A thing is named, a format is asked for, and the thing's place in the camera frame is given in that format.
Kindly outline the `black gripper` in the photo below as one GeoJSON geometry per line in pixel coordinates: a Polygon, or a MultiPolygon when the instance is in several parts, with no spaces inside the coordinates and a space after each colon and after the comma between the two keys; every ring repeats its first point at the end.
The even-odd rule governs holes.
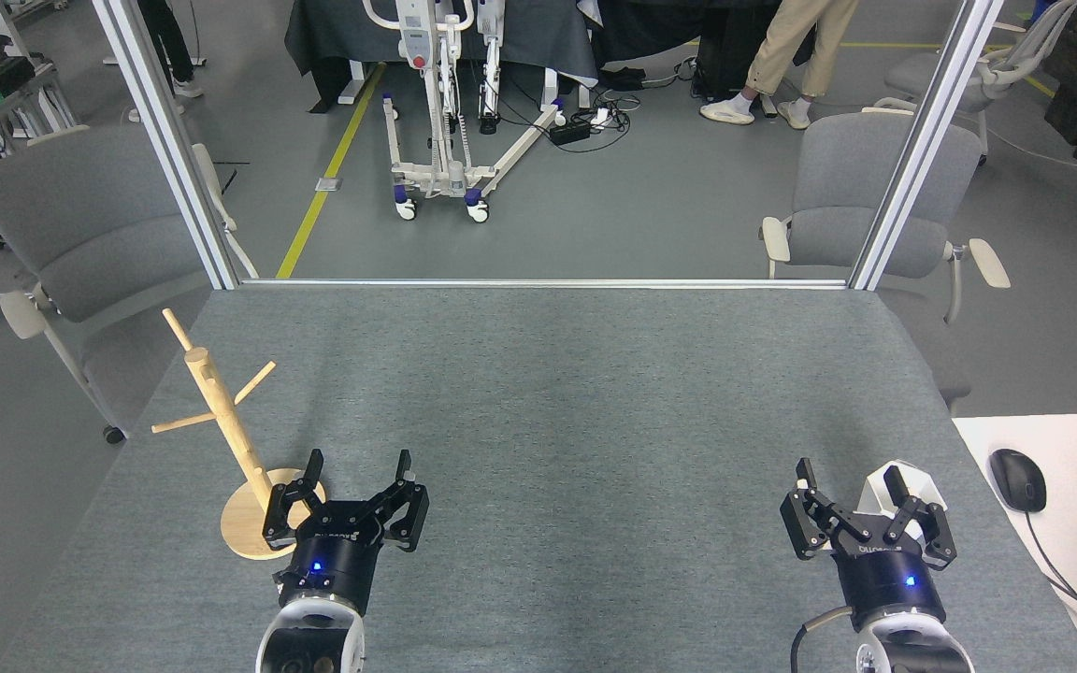
{"type": "Polygon", "coordinates": [[[833,544],[840,532],[858,541],[835,545],[835,564],[854,629],[905,612],[945,622],[945,607],[927,567],[945,569],[957,556],[945,506],[911,494],[901,465],[890,465],[883,481],[897,511],[883,539],[899,542],[907,524],[919,523],[922,546],[915,541],[889,546],[859,544],[867,541],[867,528],[855,522],[853,511],[821,493],[808,457],[800,457],[796,477],[797,486],[781,505],[796,556],[808,561],[826,544],[833,544]]]}
{"type": "Polygon", "coordinates": [[[416,481],[408,449],[400,452],[395,480],[362,502],[326,502],[316,491],[324,458],[312,449],[302,477],[272,486],[264,522],[270,550],[294,544],[291,563],[278,572],[279,605],[300,597],[333,594],[365,614],[378,553],[384,541],[412,552],[430,507],[426,486],[416,481]],[[295,529],[288,514],[305,502],[308,518],[295,529]]]}

